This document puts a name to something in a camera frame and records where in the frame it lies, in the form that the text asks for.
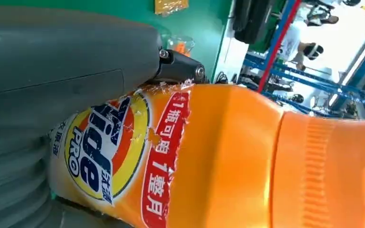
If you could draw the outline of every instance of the person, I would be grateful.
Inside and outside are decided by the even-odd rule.
[[[322,26],[338,23],[339,17],[331,15],[331,8],[326,5],[303,2],[293,21],[302,21],[307,26]]]
[[[322,26],[324,24],[336,24],[339,21],[338,16],[331,15],[331,9],[322,5],[315,5],[307,14],[304,22],[307,26]]]
[[[303,26],[304,23],[301,22],[294,22],[290,25],[280,45],[278,58],[283,62],[295,62],[296,68],[304,71],[306,69],[303,65],[304,59],[317,59],[324,52],[324,48],[317,43],[303,43],[300,41],[300,32]]]

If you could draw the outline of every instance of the orange object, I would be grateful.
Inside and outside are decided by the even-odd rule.
[[[52,189],[135,227],[365,228],[364,121],[232,85],[160,85],[62,126]]]
[[[168,16],[188,7],[188,0],[154,0],[154,13]]]

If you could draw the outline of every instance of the tide logo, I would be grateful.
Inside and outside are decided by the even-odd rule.
[[[76,185],[90,197],[113,204],[142,159],[148,124],[148,103],[140,94],[78,114],[64,153]]]

